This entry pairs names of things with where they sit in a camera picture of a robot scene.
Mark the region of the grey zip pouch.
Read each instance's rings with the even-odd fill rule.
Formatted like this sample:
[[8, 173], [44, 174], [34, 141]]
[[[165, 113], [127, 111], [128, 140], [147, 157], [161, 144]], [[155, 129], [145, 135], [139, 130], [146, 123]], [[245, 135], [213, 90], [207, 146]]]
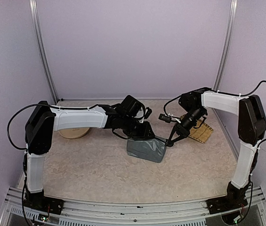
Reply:
[[166, 153], [166, 139], [155, 137], [149, 140], [127, 141], [127, 154], [139, 159], [160, 163]]

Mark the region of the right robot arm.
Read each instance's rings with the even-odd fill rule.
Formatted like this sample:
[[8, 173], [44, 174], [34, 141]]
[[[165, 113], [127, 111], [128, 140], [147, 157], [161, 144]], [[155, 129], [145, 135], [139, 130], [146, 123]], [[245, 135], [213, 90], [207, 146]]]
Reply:
[[174, 123], [166, 146], [172, 147], [187, 138], [191, 129], [198, 129], [197, 122], [206, 119], [209, 108], [235, 115], [240, 150], [229, 187], [242, 190], [249, 184], [260, 146], [266, 142], [266, 114], [260, 97], [255, 94], [257, 89], [247, 94], [231, 94], [203, 87], [179, 95], [176, 99], [186, 112], [184, 117], [167, 112], [159, 115], [159, 120]]

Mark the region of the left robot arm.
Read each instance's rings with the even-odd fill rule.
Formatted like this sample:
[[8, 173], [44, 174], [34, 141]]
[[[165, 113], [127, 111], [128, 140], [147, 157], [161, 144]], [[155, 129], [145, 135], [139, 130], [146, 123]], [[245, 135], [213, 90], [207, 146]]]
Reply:
[[149, 140], [155, 137], [147, 118], [152, 110], [128, 95], [114, 105], [95, 104], [90, 107], [65, 107], [40, 101], [34, 108], [25, 130], [26, 146], [16, 147], [25, 152], [25, 187], [29, 201], [37, 209], [44, 209], [48, 199], [43, 193], [43, 167], [51, 149], [53, 133], [64, 129], [97, 128], [122, 130], [124, 139]]

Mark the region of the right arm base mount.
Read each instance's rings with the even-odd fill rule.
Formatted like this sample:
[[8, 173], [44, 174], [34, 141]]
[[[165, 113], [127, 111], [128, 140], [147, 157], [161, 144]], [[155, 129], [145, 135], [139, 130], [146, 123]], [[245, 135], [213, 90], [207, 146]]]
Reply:
[[247, 206], [248, 201], [246, 199], [245, 193], [248, 188], [249, 184], [247, 184], [243, 188], [238, 189], [233, 186], [231, 182], [229, 182], [226, 190], [227, 194], [225, 196], [211, 198], [206, 201], [209, 213], [216, 214], [241, 208], [242, 206]]

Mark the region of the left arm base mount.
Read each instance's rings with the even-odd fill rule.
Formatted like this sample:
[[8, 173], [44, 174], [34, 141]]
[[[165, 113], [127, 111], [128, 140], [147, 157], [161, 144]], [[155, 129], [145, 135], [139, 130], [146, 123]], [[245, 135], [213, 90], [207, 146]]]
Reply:
[[62, 199], [45, 196], [44, 190], [39, 193], [25, 191], [25, 207], [49, 214], [61, 215], [63, 205], [64, 201]]

